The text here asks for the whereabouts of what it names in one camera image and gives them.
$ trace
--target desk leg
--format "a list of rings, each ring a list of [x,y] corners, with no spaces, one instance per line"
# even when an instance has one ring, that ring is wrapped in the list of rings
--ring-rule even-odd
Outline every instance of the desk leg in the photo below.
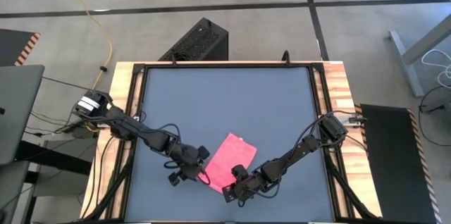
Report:
[[[416,71],[412,64],[416,60],[420,59],[426,52],[433,49],[446,37],[451,35],[451,15],[442,20],[441,23],[435,26],[431,31],[429,31],[428,34],[421,38],[407,51],[396,31],[391,30],[389,33],[390,38],[398,51],[396,54],[397,62],[400,64],[403,73],[406,75],[414,96],[424,96],[423,88],[420,85],[418,76],[416,75]]]
[[[89,161],[58,153],[57,151],[48,150],[24,140],[20,141],[16,153],[16,160],[27,160],[29,162],[51,166],[60,170],[67,170],[82,175],[89,175],[89,172],[91,171],[91,163]]]

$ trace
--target black metal frame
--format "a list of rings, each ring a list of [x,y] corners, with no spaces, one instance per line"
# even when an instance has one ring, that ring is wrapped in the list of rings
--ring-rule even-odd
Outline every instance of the black metal frame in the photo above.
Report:
[[[283,55],[283,60],[285,63],[275,62],[275,63],[176,63],[175,61],[172,63],[158,63],[158,64],[135,64],[133,67],[132,72],[132,79],[130,83],[130,90],[128,93],[128,100],[125,112],[129,113],[132,107],[133,103],[133,95],[135,93],[136,88],[136,81],[137,81],[137,74],[142,71],[142,81],[140,86],[140,94],[138,97],[138,105],[137,105],[137,113],[140,113],[142,110],[142,100],[145,95],[145,86],[147,86],[147,78],[149,74],[149,70],[152,68],[159,68],[159,69],[182,69],[182,68],[307,68],[308,74],[309,74],[309,80],[310,80],[310,86],[312,91],[312,100],[314,102],[315,106],[315,112],[319,116],[321,115],[321,104],[319,102],[319,95],[318,90],[316,88],[316,79],[314,77],[315,71],[319,73],[320,80],[321,80],[321,89],[324,96],[324,101],[326,103],[326,110],[327,112],[332,111],[332,105],[330,102],[330,96],[328,93],[328,87],[326,82],[326,75],[324,71],[323,64],[321,62],[312,62],[312,63],[291,63],[290,62],[290,55],[285,52]],[[135,147],[136,144],[132,143],[129,149],[129,154],[134,155],[135,154]],[[123,159],[123,152],[125,150],[124,143],[121,142],[119,144],[118,148],[118,154],[116,156],[116,163],[115,168],[113,171],[113,176],[116,178],[117,175],[120,172],[122,159]],[[332,154],[328,152],[326,149],[323,149],[323,154]],[[338,162],[338,170],[340,174],[346,179],[346,172],[345,172],[345,166],[342,159],[342,154],[340,150],[335,151],[333,154],[335,154],[336,160]],[[130,192],[130,180],[131,180],[132,173],[129,174],[129,176],[125,179],[125,186],[123,190],[123,196],[121,201],[121,207],[119,212],[119,219],[125,219],[125,213],[127,209],[128,204],[128,198],[129,198],[129,192]],[[326,176],[328,180],[328,188],[330,193],[330,200],[333,207],[333,215],[334,220],[337,220],[339,218],[342,218],[341,212],[340,212],[340,205],[338,203],[338,196],[337,196],[337,190],[335,187],[335,182],[333,176],[328,172],[326,168]],[[352,208],[352,205],[349,201],[349,199],[345,196],[345,204],[346,209],[348,212],[348,215],[351,216],[351,218],[354,217],[354,211]],[[112,200],[109,204],[109,207],[106,210],[106,219],[111,218],[112,209],[114,205],[114,200]]]

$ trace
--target table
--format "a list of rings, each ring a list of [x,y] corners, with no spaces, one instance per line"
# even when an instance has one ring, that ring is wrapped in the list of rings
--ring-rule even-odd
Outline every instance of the table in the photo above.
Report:
[[[403,73],[407,76],[410,87],[415,97],[424,96],[418,76],[414,69],[414,62],[419,60],[426,52],[451,35],[451,15],[438,23],[429,33],[421,38],[409,49],[405,49],[401,38],[394,30],[389,31],[389,35],[397,49],[396,59]]]
[[[312,63],[313,61],[293,61],[292,63]],[[115,73],[113,76],[113,81],[111,83],[110,95],[113,98],[113,102],[115,105],[125,109],[128,94],[130,90],[130,82],[132,79],[132,70],[133,65],[135,63],[146,63],[146,64],[171,64],[172,62],[119,62],[116,64]],[[285,63],[285,61],[181,61],[181,63]],[[332,108],[334,110],[343,110],[355,112],[354,102],[352,100],[352,95],[350,92],[349,85],[347,83],[347,77],[345,72],[345,67],[342,62],[319,62],[323,63],[326,81],[328,84],[328,90],[330,95],[330,100],[332,104]],[[315,75],[317,87],[321,90],[321,83],[319,80],[319,74]],[[133,103],[131,108],[131,114],[136,112],[137,99],[140,94],[140,85],[142,81],[142,74],[138,73],[136,85],[134,87],[134,92],[132,93]],[[326,105],[324,101],[324,97],[322,92],[319,91],[320,102],[322,103],[321,108],[323,112],[326,110]],[[349,128],[349,135],[358,139],[360,142],[364,142],[362,138],[362,134],[358,128],[351,129]],[[96,152],[97,160],[101,158],[101,153],[105,148],[107,141],[110,138],[109,130],[102,130],[99,133],[98,140],[98,148]],[[111,177],[112,171],[114,169],[114,164],[116,161],[116,156],[118,153],[118,145],[119,141],[114,140],[110,143],[108,149],[104,154],[104,161],[102,167],[102,180],[100,182],[99,187],[99,197],[102,198],[104,193],[107,190],[109,179]],[[365,151],[355,143],[351,141],[345,141],[342,146],[342,155],[343,161],[345,163],[345,169],[347,173],[348,183],[351,188],[354,190],[356,195],[361,199],[361,201],[366,205],[366,207],[376,214],[377,216],[381,215],[381,210],[379,207],[376,190],[374,188],[371,170],[369,167],[369,162],[366,157]],[[124,152],[123,156],[123,164],[125,163],[127,157],[127,151]],[[92,202],[97,201],[97,186],[99,185],[98,177],[100,170],[100,161],[96,161],[96,181],[94,186],[94,193],[92,197]],[[90,195],[92,193],[92,183],[93,183],[93,170],[91,169],[89,181],[87,184],[85,199],[83,201],[82,211],[80,216],[83,214],[85,209],[88,207],[88,202]],[[116,198],[113,205],[113,212],[111,217],[115,218],[119,216],[120,211],[120,202],[122,199],[123,185],[119,187],[118,192],[116,193]],[[339,203],[340,203],[340,212],[343,217],[347,216],[346,208],[345,208],[345,200],[341,189],[337,188]],[[87,210],[90,213],[94,209],[95,205],[91,203]]]

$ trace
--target gray floor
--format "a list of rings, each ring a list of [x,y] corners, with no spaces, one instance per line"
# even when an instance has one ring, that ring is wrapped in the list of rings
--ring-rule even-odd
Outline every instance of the gray floor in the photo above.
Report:
[[[85,1],[90,9],[101,10],[307,0]],[[82,10],[77,0],[0,0],[0,4],[5,5],[0,7],[0,13]],[[404,44],[410,46],[451,13],[450,3],[330,7],[317,8],[317,12],[330,60],[345,62],[356,102],[409,107],[414,112],[418,110],[419,100],[413,98],[395,62],[393,44],[386,38],[388,30],[397,30]],[[102,15],[97,19],[111,33],[113,40],[110,71],[113,72],[117,61],[158,59],[201,17],[209,18],[230,32],[231,60],[279,60],[286,49],[292,54],[292,59],[321,59],[308,8]],[[103,34],[87,17],[6,18],[0,19],[0,28],[41,33],[25,64],[43,64],[46,66],[46,76],[74,84],[90,87],[97,76],[97,68],[108,56]],[[446,39],[439,48],[451,54],[451,39]],[[424,88],[436,86],[433,78],[438,71],[416,66]],[[108,90],[111,78],[112,73],[105,74],[99,89]],[[64,119],[82,94],[80,89],[44,81],[34,110]],[[436,96],[446,94],[450,92],[441,92]],[[426,134],[437,142],[448,144],[451,144],[451,129],[447,126],[450,120],[444,111],[422,118]],[[55,128],[32,118],[29,126]],[[33,137],[25,139],[39,142]],[[437,147],[424,140],[424,150],[443,222],[451,223],[451,213],[446,211],[451,208],[451,148]],[[37,202],[33,220],[43,223],[72,221],[79,211],[76,195],[42,197]]]

